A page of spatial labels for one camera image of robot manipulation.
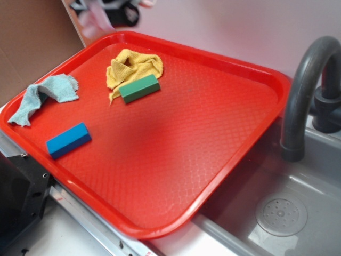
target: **sink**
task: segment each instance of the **sink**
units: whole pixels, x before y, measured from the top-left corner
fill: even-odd
[[[340,255],[341,140],[307,128],[304,159],[288,163],[280,136],[278,119],[199,215],[243,255]]]

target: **green block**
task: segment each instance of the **green block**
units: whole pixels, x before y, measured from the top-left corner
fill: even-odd
[[[160,90],[160,85],[155,75],[146,76],[119,88],[125,103],[132,102],[158,90]]]

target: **towel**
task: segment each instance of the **towel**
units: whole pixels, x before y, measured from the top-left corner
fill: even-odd
[[[121,95],[120,87],[149,75],[159,78],[163,71],[164,65],[159,56],[122,50],[107,68],[107,86],[113,90],[109,94],[110,103]]]
[[[30,126],[28,119],[41,107],[47,97],[55,99],[58,103],[73,101],[79,98],[76,94],[77,90],[78,82],[72,76],[65,74],[50,76],[40,84],[31,84],[26,89],[19,109],[8,122]]]

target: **drain cover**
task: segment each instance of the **drain cover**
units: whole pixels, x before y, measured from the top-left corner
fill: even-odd
[[[258,224],[274,236],[291,236],[307,222],[304,204],[290,194],[277,193],[262,199],[256,207]]]

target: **faucet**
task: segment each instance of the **faucet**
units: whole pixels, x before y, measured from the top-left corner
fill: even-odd
[[[321,86],[316,88],[321,75]],[[340,82],[340,42],[331,36],[321,37],[304,54],[290,89],[280,140],[285,161],[296,162],[304,157],[309,113],[314,116],[316,130],[323,133],[341,130]]]

